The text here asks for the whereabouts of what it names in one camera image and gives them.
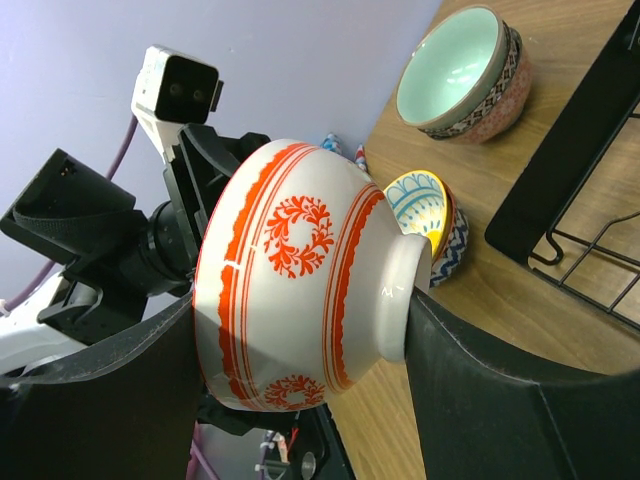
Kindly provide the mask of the mint green bowl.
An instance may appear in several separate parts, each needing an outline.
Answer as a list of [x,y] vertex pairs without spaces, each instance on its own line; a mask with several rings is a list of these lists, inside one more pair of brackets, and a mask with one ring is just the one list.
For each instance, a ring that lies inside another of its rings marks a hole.
[[411,55],[396,91],[401,120],[448,128],[480,105],[509,51],[507,27],[490,7],[472,5],[434,27]]

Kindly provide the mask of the black wire dish rack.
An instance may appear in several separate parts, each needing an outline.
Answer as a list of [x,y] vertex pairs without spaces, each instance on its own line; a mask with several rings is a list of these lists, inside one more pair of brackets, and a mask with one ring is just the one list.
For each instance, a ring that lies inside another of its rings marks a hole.
[[591,240],[558,226],[619,132],[637,117],[638,104],[639,4],[633,2],[488,223],[485,241],[522,267],[530,260],[553,267],[565,257],[558,241],[568,240],[583,251],[567,276],[592,253],[637,268],[638,259],[600,243],[636,213],[609,220]]

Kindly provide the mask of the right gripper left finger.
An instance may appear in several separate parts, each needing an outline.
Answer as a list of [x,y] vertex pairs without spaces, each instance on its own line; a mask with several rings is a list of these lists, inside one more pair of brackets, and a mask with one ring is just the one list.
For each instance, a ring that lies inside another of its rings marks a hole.
[[4,479],[183,479],[203,382],[192,298],[1,378]]

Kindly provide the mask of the blue zigzag red bowl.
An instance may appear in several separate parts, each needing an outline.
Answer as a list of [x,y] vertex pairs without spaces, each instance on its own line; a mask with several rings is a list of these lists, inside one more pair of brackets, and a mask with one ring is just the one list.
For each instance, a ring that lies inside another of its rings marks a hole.
[[469,221],[448,185],[445,186],[452,207],[450,234],[441,257],[433,262],[430,286],[437,287],[449,279],[461,264],[470,233]]

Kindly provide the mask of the red white patterned bowl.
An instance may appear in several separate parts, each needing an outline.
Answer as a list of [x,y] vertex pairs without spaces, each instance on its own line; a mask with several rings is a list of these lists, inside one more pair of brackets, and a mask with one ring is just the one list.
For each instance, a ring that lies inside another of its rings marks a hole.
[[204,383],[240,411],[310,409],[403,362],[427,237],[346,158],[291,139],[251,154],[209,220],[193,293]]

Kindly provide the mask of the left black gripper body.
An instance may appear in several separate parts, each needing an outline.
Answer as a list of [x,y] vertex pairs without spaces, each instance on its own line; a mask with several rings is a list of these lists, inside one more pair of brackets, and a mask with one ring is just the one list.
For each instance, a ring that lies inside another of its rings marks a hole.
[[1,219],[4,234],[62,265],[62,290],[36,321],[85,345],[141,321],[152,296],[185,295],[230,178],[264,134],[180,129],[164,167],[169,194],[151,216],[111,180],[56,150]]

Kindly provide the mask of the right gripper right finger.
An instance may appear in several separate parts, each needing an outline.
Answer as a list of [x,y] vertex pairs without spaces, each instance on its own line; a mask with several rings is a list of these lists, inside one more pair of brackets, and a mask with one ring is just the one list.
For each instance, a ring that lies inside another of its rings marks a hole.
[[411,295],[406,367],[430,479],[636,479],[639,372],[515,347]]

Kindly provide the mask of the yellow dotted teal bowl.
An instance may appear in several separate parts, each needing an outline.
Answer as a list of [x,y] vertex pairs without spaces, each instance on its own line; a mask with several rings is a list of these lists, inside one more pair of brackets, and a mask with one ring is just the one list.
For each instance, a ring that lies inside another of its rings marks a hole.
[[394,179],[383,192],[402,232],[426,236],[436,259],[450,210],[441,179],[428,170],[413,170]]

